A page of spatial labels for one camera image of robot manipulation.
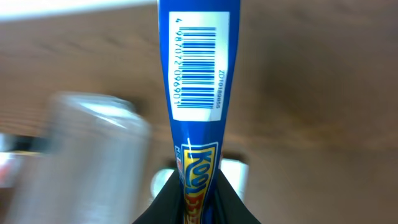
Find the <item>blue Kool Fever box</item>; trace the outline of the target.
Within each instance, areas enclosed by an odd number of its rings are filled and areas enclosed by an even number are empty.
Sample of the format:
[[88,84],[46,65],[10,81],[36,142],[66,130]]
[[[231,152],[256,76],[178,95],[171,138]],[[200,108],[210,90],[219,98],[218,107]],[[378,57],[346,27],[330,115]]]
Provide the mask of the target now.
[[160,57],[183,198],[182,222],[215,222],[238,49],[240,0],[159,0]]

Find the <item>clear plastic container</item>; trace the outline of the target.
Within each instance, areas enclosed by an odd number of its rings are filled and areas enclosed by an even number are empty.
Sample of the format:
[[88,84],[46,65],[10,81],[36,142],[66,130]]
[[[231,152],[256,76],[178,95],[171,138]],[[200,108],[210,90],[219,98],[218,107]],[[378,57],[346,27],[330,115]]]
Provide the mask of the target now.
[[132,223],[150,139],[133,105],[115,96],[66,92],[23,167],[6,223]]

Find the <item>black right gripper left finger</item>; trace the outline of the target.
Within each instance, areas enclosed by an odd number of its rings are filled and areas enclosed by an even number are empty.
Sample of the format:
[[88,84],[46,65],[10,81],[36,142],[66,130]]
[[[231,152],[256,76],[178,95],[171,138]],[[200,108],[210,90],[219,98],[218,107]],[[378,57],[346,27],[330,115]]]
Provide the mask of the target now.
[[183,198],[175,170],[148,209],[132,224],[182,224]]

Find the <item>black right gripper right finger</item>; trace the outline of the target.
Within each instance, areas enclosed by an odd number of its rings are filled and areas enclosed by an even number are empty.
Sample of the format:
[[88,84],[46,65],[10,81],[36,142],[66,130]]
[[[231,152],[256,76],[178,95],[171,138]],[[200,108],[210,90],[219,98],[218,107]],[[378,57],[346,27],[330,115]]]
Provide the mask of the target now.
[[219,169],[213,196],[216,224],[261,224],[239,198]]

